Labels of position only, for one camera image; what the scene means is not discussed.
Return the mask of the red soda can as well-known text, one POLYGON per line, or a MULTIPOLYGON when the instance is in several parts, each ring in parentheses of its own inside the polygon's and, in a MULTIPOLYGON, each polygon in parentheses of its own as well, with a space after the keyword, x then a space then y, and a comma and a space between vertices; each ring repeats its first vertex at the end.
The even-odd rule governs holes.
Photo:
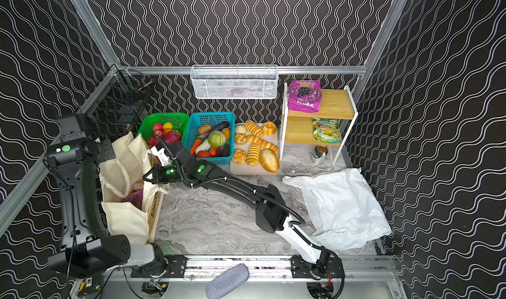
POLYGON ((132 193, 137 192, 139 190, 143 190, 143 189, 144 189, 144 181, 139 180, 134 184, 133 189, 132 189, 132 193))

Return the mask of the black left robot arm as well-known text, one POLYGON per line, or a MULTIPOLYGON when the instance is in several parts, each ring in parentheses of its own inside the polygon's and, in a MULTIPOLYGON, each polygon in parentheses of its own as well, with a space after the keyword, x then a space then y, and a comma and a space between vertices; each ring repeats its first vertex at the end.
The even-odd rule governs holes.
POLYGON ((101 220, 96 175, 100 163, 115 158, 111 142, 98 141, 98 126, 85 114, 59 117, 57 123, 61 141, 48 148, 45 163, 58 183, 63 234, 60 250, 48 258, 50 269, 79 279, 116 267, 132 268, 134 276, 163 275, 167 262, 159 247, 111 235, 101 220))

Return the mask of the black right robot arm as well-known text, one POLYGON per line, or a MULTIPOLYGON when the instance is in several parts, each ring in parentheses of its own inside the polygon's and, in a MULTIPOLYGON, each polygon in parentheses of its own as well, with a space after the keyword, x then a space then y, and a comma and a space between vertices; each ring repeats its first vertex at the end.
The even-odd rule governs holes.
POLYGON ((298 252, 291 258, 294 278, 345 278, 341 258, 310 239, 301 229, 304 219, 286 206, 274 185, 260 187, 238 179, 210 161, 196 158, 180 142, 167 144, 159 139, 150 152, 159 162, 143 176, 145 181, 152 184, 182 183, 192 189, 218 191, 254 209, 260 229, 278 234, 298 252))

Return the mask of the cream canvas tote bag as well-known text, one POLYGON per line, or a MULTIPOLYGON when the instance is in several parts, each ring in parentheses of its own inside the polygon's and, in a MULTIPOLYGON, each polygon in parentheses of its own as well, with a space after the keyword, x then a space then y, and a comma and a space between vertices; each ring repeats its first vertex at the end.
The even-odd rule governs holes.
POLYGON ((169 193, 168 184, 144 181, 142 210, 122 199, 132 194, 134 184, 142 180, 153 165, 153 155, 141 136, 126 134, 112 143, 115 159, 100 163, 101 203, 108 231, 124 234, 132 244, 148 244, 148 212, 156 192, 169 193))

